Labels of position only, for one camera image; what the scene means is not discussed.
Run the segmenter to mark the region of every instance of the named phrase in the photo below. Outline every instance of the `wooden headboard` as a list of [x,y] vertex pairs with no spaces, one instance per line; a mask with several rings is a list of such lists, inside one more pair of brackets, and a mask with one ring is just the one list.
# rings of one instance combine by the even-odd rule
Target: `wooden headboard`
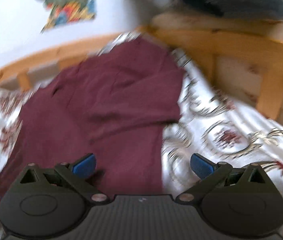
[[[181,47],[201,67],[207,79],[214,84],[216,57],[235,57],[267,69],[263,76],[257,110],[276,119],[283,102],[283,41],[269,37],[218,29],[161,29],[140,28],[160,41]],[[27,72],[40,65],[57,62],[59,69],[85,60],[119,33],[99,36],[40,51],[0,69],[0,83],[17,77],[22,90],[32,87]]]

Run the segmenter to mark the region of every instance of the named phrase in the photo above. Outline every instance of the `dark gray surface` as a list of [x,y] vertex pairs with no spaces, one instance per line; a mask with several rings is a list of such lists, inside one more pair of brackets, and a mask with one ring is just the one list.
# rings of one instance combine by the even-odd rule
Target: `dark gray surface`
[[[174,203],[170,196],[117,196],[92,208],[86,219],[58,240],[238,240],[206,225],[196,209]],[[8,236],[6,240],[19,240]],[[262,240],[282,240],[278,235]]]

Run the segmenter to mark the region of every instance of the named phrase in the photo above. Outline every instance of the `maroon garment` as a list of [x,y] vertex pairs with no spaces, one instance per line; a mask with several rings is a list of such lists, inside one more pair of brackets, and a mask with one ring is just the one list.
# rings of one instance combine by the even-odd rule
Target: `maroon garment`
[[48,168],[87,153],[107,195],[160,194],[162,131],[180,118],[183,75],[167,50],[143,38],[62,71],[22,107],[0,199],[28,163]]

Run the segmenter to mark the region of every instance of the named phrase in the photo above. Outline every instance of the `white wall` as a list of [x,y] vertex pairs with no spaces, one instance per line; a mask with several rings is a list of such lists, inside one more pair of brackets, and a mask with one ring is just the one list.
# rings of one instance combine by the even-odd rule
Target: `white wall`
[[96,0],[97,17],[40,33],[49,16],[41,0],[0,0],[0,68],[30,53],[80,38],[133,30],[158,9],[146,0]]

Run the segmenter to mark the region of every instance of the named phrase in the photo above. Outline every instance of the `blue gripper pad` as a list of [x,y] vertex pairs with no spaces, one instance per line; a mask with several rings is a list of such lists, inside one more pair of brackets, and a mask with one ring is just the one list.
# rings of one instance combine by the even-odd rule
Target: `blue gripper pad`
[[90,177],[96,168],[96,158],[94,154],[86,156],[73,165],[72,172],[81,179]]
[[196,154],[191,156],[191,169],[200,178],[205,179],[214,172],[214,166]]

